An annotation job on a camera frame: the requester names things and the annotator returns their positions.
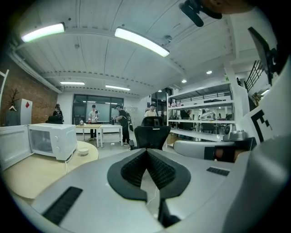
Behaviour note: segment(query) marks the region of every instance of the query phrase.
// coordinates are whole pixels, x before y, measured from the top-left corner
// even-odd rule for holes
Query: ceiling
[[[50,0],[38,1],[16,26],[18,37],[37,28],[64,22],[64,33],[29,43],[14,42],[14,52],[56,87],[60,81],[84,81],[65,91],[109,91],[105,85],[129,87],[116,91],[144,97],[169,85],[201,79],[208,70],[220,76],[225,61],[258,59],[247,31],[254,26],[269,36],[270,26],[257,10],[215,20],[201,13],[198,28],[179,9],[183,0]],[[145,35],[170,51],[167,57],[114,37],[118,26]],[[172,37],[165,43],[165,35]]]

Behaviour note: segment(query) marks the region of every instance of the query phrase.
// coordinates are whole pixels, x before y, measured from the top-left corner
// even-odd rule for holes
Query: recessed light
[[[263,93],[261,93],[261,95],[263,96],[264,94],[266,94],[270,89],[265,90]]]
[[[60,24],[55,24],[55,25],[51,25],[48,27],[43,27],[38,30],[35,30],[31,33],[28,33],[22,36],[21,39],[23,40],[23,42],[29,42],[29,41],[32,41],[34,39],[37,39],[46,35],[61,33],[64,31],[65,31],[64,24],[60,23]]]
[[[115,36],[144,46],[145,48],[150,49],[163,57],[170,54],[167,49],[164,49],[162,46],[151,41],[150,39],[124,28],[118,27],[115,31]]]
[[[105,87],[108,87],[108,88],[114,88],[114,89],[120,89],[120,90],[125,90],[125,91],[130,91],[129,88],[119,87],[119,86],[110,86],[110,85],[105,85]]]
[[[66,82],[66,81],[62,81],[60,83],[61,84],[72,84],[72,85],[85,85],[84,82]]]

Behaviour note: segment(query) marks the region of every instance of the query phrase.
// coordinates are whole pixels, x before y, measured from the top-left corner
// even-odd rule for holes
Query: wooden tabletop
[[[88,148],[85,156],[79,154],[78,149]],[[77,150],[67,163],[68,172],[76,167],[98,159],[98,150],[95,146],[78,141]],[[54,157],[33,154],[14,164],[3,172],[8,187],[21,197],[35,199],[44,189],[65,175],[65,162]]]
[[[87,128],[87,129],[93,129],[93,128],[96,128],[98,129],[100,126],[102,126],[102,124],[86,124],[86,125],[83,125],[83,126],[80,126],[80,125],[77,125],[76,128]]]

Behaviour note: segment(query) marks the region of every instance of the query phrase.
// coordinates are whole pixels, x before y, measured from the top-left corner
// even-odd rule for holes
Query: gray floor
[[[85,141],[96,146],[96,140],[89,141],[89,137],[90,137],[90,135],[86,134]],[[83,135],[77,135],[78,141],[83,141],[83,139],[84,139]],[[133,132],[130,132],[130,139],[133,140],[135,145],[136,145],[136,139],[135,139],[135,135]],[[119,135],[117,133],[104,134],[103,148],[101,148],[101,145],[99,142],[99,148],[98,148],[99,159],[109,157],[111,155],[116,155],[116,154],[126,152],[126,151],[129,151],[129,146],[123,146],[123,147],[121,146],[121,144],[119,143]],[[172,147],[166,148],[164,146],[163,151],[168,151],[170,153],[176,153]],[[148,196],[147,207],[148,207],[149,211],[153,214],[153,216],[155,218],[157,218],[158,212],[159,212],[160,192],[159,192],[159,189],[156,189],[156,185],[153,182],[153,180],[151,179],[151,176],[147,170],[145,171],[144,176],[142,178],[141,189],[143,189],[147,192],[147,196]]]

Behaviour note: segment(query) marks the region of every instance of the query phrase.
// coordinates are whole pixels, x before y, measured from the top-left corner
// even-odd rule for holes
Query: pipe
[[[43,78],[41,75],[39,75],[35,70],[33,70],[25,61],[22,60],[21,57],[19,57],[15,52],[7,52],[8,56],[25,72],[33,76],[35,79],[40,81],[42,84],[50,88],[51,90],[57,92],[58,94],[61,94],[62,92],[56,88],[54,85],[52,85],[50,82],[48,82],[45,78]]]

